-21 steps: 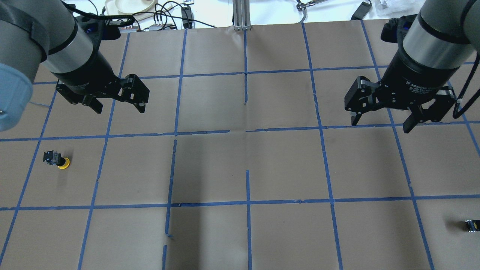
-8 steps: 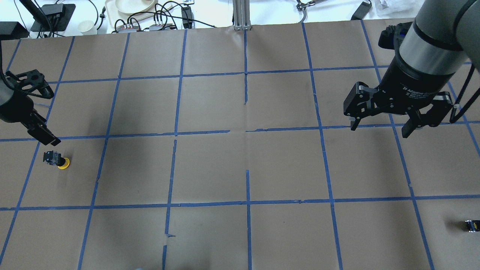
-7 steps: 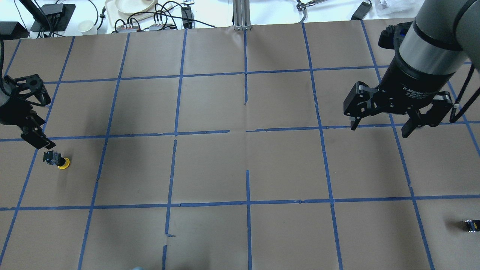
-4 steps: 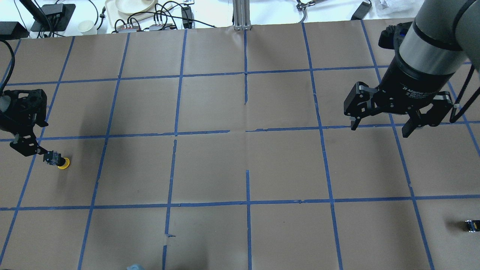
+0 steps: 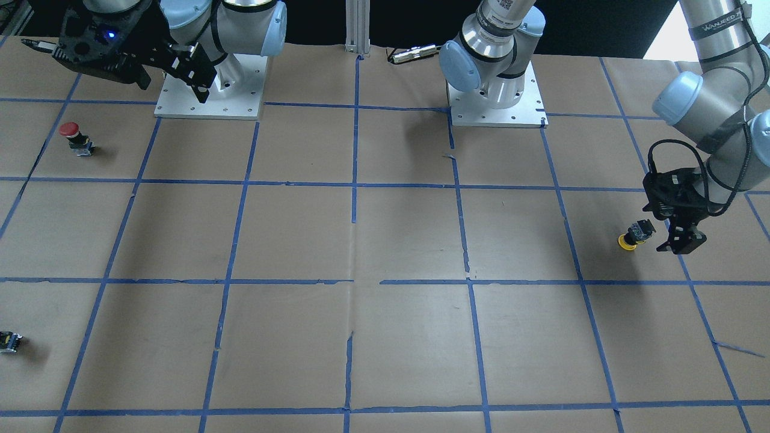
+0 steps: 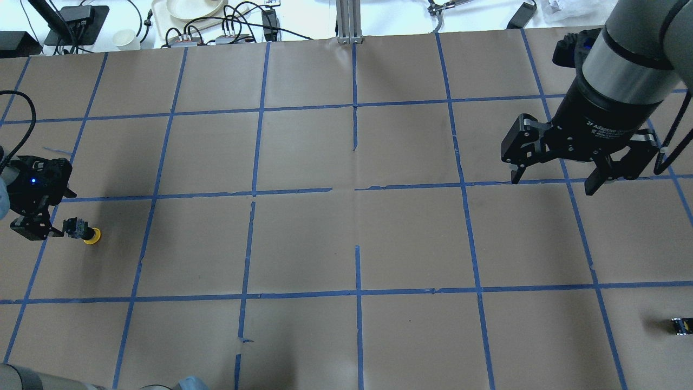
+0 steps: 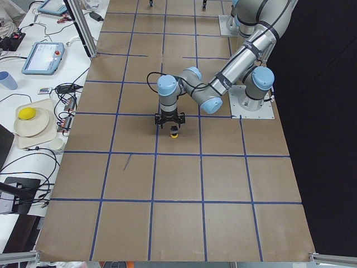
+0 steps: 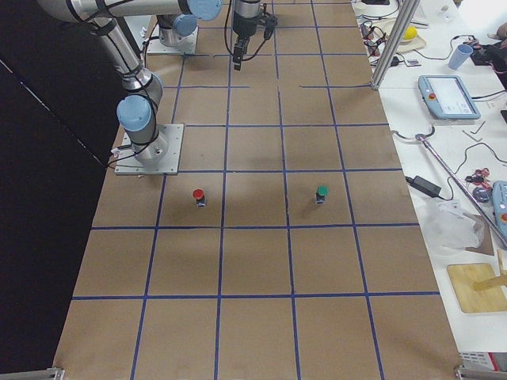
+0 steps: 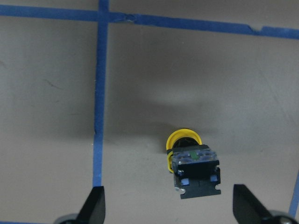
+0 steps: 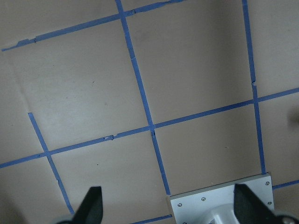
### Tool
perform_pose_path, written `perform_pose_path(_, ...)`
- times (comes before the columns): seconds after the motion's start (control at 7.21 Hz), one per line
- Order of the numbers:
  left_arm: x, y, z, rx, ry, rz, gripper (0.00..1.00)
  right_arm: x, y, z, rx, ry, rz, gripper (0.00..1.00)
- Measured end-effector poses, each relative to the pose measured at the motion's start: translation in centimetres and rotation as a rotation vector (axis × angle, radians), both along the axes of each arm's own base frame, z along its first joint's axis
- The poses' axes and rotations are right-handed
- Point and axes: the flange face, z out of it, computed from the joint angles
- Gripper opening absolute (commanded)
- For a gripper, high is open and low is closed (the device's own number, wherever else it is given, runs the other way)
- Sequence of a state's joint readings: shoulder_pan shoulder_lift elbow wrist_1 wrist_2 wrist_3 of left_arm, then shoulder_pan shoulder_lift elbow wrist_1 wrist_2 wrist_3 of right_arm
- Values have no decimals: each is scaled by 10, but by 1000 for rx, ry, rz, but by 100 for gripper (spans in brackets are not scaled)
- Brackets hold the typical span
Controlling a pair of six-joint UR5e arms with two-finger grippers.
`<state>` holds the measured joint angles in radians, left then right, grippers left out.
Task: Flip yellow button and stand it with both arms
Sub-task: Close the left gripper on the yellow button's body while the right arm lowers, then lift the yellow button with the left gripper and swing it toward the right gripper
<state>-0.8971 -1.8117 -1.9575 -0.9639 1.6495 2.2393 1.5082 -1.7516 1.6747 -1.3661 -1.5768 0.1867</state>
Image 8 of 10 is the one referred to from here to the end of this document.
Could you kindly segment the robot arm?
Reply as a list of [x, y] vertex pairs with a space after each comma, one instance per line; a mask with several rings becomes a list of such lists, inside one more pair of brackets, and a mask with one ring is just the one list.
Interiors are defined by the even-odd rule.
[[117, 19], [125, 16], [175, 15], [212, 21], [220, 1], [39, 1], [50, 16], [71, 25], [85, 25], [106, 50], [128, 95], [116, 107], [134, 158], [142, 166], [155, 165], [166, 155], [169, 141], [156, 115], [162, 99], [162, 81], [142, 62]]
[[[222, 9], [221, 1], [184, 1], [181, 13], [157, 16], [159, 40], [167, 47], [177, 44], [197, 30], [197, 22], [212, 21]], [[223, 26], [223, 38], [234, 69], [240, 71], [244, 62], [255, 58], [271, 39], [278, 25], [277, 17], [260, 1], [230, 1]], [[257, 29], [264, 30], [263, 40], [252, 55], [247, 55], [250, 39]]]

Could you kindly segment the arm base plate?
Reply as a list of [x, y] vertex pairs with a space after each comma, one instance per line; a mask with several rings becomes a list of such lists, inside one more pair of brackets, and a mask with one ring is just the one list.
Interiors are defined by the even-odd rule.
[[177, 175], [180, 165], [181, 147], [184, 135], [183, 124], [159, 124], [158, 137], [145, 150], [132, 144], [128, 134], [123, 133], [122, 145], [126, 149], [118, 151], [118, 158], [112, 164], [114, 173], [127, 175]]
[[156, 26], [147, 45], [148, 55], [194, 55], [196, 53], [197, 34], [196, 27], [192, 34], [179, 36], [172, 30], [167, 30], [159, 38], [159, 27]]

